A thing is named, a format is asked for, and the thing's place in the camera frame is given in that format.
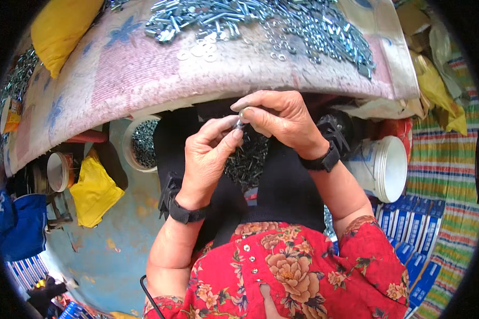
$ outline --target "blue cloth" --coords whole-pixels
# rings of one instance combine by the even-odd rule
[[[16,225],[0,234],[0,251],[6,261],[18,261],[45,250],[46,195],[29,194],[13,202]]]
[[[15,225],[16,214],[13,210],[13,201],[4,190],[0,190],[0,234],[7,233]]]

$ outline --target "red floral shirt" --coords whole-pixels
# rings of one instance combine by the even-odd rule
[[[408,271],[371,216],[348,226],[340,257],[325,235],[277,222],[239,225],[229,243],[210,247],[184,300],[154,298],[165,318],[264,318],[262,283],[290,318],[402,318],[408,307]],[[144,318],[158,318],[149,301]]]

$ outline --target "striped tarp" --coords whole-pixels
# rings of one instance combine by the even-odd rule
[[[470,95],[465,107],[467,136],[444,132],[433,118],[415,121],[407,193],[444,199],[445,212],[431,260],[441,271],[414,318],[436,318],[463,278],[479,238],[479,205],[475,182],[475,151],[479,99],[465,60],[455,50],[449,62]]]
[[[29,291],[36,286],[39,280],[44,279],[48,270],[39,255],[20,261],[6,262],[16,282]]]

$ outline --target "woman's right hand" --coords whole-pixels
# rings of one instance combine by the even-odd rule
[[[261,105],[278,111],[278,116],[256,107]],[[231,105],[231,110],[239,112],[243,123],[250,123],[266,137],[275,136],[294,148],[302,158],[317,159],[328,151],[328,141],[319,132],[302,96],[296,91],[257,91],[239,99]]]

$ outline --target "yellow plastic bag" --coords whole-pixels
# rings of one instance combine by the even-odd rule
[[[107,210],[124,195],[101,165],[95,149],[91,149],[83,159],[78,183],[69,191],[75,200],[78,225],[85,227],[96,226]]]
[[[115,319],[137,319],[138,317],[132,316],[127,313],[123,312],[117,312],[117,311],[111,311],[110,314],[115,318]]]
[[[56,79],[103,0],[51,0],[31,27],[32,43],[39,59]]]
[[[447,132],[467,135],[465,110],[454,103],[433,63],[425,56],[410,50],[419,87],[426,98],[437,105],[438,124]]]

